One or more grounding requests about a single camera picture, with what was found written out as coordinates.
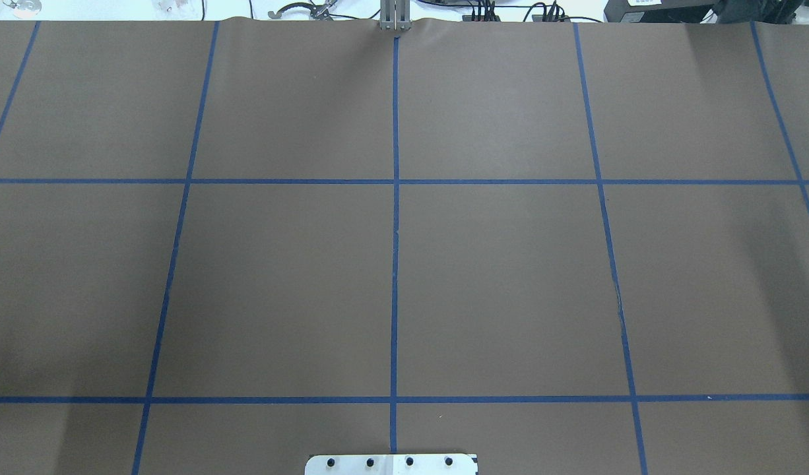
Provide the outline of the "black device box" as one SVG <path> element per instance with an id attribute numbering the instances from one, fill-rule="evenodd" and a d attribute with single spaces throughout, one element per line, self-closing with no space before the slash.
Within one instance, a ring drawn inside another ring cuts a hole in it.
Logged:
<path id="1" fill-rule="evenodd" d="M 701 23 L 716 1 L 607 1 L 608 23 Z"/>

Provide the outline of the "clear plastic bag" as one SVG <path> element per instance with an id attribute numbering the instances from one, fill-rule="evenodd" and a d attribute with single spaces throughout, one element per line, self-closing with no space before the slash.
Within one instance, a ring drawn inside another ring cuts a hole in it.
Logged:
<path id="1" fill-rule="evenodd" d="M 4 0 L 1 3 L 9 9 L 17 19 L 31 19 L 42 12 L 40 0 Z"/>

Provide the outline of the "aluminium profile post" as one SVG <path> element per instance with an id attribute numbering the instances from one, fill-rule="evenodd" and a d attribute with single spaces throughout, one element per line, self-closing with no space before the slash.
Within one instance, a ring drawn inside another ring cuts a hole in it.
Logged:
<path id="1" fill-rule="evenodd" d="M 412 26 L 409 0 L 381 0 L 379 27 L 382 31 L 407 31 Z"/>

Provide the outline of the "white metal mounting plate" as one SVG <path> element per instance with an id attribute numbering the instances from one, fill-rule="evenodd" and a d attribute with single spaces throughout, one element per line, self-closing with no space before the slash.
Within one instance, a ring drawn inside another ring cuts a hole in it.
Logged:
<path id="1" fill-rule="evenodd" d="M 476 455 L 411 453 L 319 455 L 310 457 L 305 474 L 478 474 Z"/>

